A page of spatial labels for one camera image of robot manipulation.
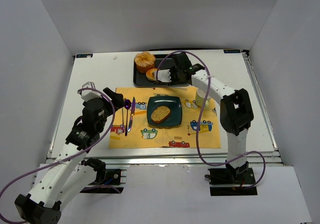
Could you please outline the orange glazed donut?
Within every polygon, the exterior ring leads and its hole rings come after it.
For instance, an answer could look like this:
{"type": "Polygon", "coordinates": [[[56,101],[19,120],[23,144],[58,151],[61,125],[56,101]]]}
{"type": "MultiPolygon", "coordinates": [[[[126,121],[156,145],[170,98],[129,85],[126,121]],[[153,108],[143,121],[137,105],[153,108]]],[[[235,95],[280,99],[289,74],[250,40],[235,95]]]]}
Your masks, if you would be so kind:
{"type": "Polygon", "coordinates": [[[149,81],[155,82],[156,81],[156,72],[157,72],[156,68],[151,68],[146,72],[145,76],[149,81]]]}

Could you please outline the sliced seeded bread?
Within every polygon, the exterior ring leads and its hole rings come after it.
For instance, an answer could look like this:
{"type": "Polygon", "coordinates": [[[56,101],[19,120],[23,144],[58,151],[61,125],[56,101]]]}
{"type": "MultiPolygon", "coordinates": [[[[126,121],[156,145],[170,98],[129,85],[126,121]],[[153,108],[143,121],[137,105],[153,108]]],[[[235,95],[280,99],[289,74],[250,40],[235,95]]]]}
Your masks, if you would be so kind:
{"type": "Polygon", "coordinates": [[[171,115],[171,113],[171,109],[167,106],[159,106],[152,112],[151,120],[156,124],[162,123],[171,115]]]}

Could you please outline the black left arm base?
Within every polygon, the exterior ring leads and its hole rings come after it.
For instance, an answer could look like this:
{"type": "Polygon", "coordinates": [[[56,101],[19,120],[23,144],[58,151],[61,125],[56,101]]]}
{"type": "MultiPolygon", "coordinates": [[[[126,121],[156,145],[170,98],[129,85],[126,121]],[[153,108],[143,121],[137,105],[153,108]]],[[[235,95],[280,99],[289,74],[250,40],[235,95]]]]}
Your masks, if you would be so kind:
{"type": "Polygon", "coordinates": [[[83,194],[121,194],[125,183],[125,170],[119,168],[107,168],[106,163],[96,159],[89,158],[82,160],[80,166],[89,166],[95,173],[96,177],[93,182],[83,188],[80,193],[83,194]]]}

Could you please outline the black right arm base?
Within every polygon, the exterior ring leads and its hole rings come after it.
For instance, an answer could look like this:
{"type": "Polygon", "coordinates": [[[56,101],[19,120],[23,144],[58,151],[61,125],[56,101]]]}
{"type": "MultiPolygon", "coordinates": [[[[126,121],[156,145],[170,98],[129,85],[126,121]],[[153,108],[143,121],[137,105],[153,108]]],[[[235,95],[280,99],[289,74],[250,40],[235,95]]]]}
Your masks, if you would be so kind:
{"type": "Polygon", "coordinates": [[[242,173],[236,179],[226,168],[208,169],[208,174],[204,176],[209,181],[211,197],[237,197],[237,196],[257,196],[257,188],[249,186],[256,182],[252,168],[242,173]]]}

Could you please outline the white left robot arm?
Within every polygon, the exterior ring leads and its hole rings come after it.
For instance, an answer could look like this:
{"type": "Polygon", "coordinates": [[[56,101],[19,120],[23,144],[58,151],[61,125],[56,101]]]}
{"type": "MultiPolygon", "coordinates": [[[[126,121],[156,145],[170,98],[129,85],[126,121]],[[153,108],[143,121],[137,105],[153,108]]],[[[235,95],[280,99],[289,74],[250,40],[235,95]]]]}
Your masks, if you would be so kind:
{"type": "Polygon", "coordinates": [[[102,185],[106,164],[94,157],[85,160],[89,151],[108,133],[108,117],[115,117],[124,107],[124,97],[109,88],[99,91],[83,86],[82,114],[65,139],[59,156],[47,165],[43,178],[26,195],[15,199],[20,217],[29,224],[56,224],[66,205],[87,185],[102,185]]]}

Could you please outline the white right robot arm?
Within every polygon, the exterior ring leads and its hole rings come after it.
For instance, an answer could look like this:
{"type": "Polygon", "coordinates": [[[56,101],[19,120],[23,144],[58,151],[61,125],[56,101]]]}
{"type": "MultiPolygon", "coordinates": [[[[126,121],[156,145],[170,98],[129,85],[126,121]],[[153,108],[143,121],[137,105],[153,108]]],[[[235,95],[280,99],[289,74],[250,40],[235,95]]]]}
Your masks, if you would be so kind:
{"type": "Polygon", "coordinates": [[[172,59],[174,67],[170,69],[170,84],[188,83],[219,105],[220,124],[227,134],[225,167],[235,181],[249,168],[247,134],[254,119],[249,93],[244,88],[229,87],[210,75],[203,62],[192,65],[186,53],[174,54],[172,59]]]}

